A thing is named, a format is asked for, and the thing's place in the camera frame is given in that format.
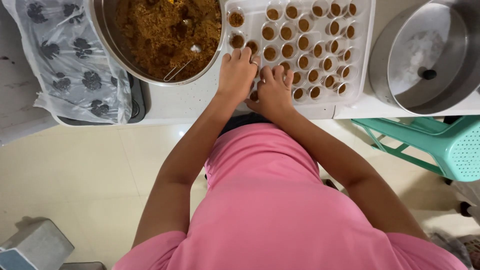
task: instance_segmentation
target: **teal plastic stool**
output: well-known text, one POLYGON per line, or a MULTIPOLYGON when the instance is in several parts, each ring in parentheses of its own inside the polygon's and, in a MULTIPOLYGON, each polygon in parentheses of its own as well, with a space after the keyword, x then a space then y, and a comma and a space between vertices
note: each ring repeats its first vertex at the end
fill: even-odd
POLYGON ((433 117, 417 117, 410 124, 385 118, 352 119, 375 141, 373 148, 416 164, 448 179, 470 182, 480 179, 480 115, 463 116, 448 125, 433 117), (391 148, 380 143, 370 130, 403 144, 391 148), (429 153, 438 166, 402 153, 412 146, 429 153))

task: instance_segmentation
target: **person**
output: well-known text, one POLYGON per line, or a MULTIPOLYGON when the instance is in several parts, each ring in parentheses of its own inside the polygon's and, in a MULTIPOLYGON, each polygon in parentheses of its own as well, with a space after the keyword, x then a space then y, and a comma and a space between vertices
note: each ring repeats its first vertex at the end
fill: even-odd
POLYGON ((295 110, 291 70, 264 66, 258 102, 245 99, 258 63, 249 48, 223 56, 215 96, 161 166, 114 270, 466 269, 365 159, 295 110), (243 101, 262 116, 230 118, 243 101), (317 162, 349 197, 323 185, 317 162), (208 191, 190 221, 202 166, 208 191))

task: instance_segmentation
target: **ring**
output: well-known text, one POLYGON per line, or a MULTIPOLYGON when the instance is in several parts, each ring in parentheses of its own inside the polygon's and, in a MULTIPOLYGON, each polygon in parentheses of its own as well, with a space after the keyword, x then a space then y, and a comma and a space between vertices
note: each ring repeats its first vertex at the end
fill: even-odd
POLYGON ((256 64, 256 65, 257 65, 257 68, 259 68, 259 66, 258 66, 258 63, 257 63, 257 62, 255 62, 255 61, 253 61, 253 60, 252 60, 252 61, 250 61, 250 64, 256 64))

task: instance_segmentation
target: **hand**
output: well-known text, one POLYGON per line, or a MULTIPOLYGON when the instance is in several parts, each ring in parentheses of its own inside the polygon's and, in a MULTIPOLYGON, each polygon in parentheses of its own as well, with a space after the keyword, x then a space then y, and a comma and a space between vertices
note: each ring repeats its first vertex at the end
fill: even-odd
POLYGON ((288 70, 284 79, 284 68, 281 65, 270 69, 265 66, 260 71, 257 83, 258 103, 246 99, 248 108, 263 115, 268 120, 279 125, 280 122, 296 113, 292 104, 293 71, 288 70))
MULTIPOLYGON (((218 80, 217 96, 235 104, 237 107, 250 91, 250 84, 257 74, 258 67, 250 62, 252 50, 249 47, 235 49, 232 55, 226 53, 222 58, 220 78, 218 80)), ((260 63, 260 56, 255 56, 252 61, 260 63)))

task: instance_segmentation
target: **pot lid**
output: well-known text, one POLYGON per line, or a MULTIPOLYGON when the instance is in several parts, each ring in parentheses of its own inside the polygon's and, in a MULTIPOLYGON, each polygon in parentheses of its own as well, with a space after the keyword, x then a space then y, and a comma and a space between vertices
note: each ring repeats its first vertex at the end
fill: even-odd
POLYGON ((451 7, 431 1, 398 32, 389 56, 388 83, 404 108, 424 106, 455 80, 464 62, 467 32, 451 7))

